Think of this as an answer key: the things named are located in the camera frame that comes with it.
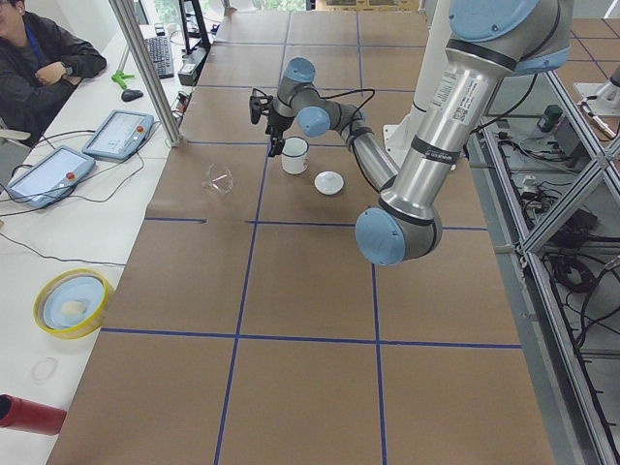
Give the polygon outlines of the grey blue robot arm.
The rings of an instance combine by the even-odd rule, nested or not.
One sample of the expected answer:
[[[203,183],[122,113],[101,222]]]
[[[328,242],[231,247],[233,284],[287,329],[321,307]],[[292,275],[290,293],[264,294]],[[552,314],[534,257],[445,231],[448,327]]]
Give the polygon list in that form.
[[[267,118],[269,156],[282,153],[293,124],[309,138],[338,133],[379,194],[377,206],[356,220],[359,251],[378,265],[423,257],[442,237],[435,198],[496,85],[561,67],[570,54],[573,10],[571,1],[439,2],[430,37],[445,47],[428,46],[425,55],[444,70],[402,163],[379,145],[360,108],[321,96],[315,67],[302,57],[289,62],[275,95],[251,96],[251,120]]]

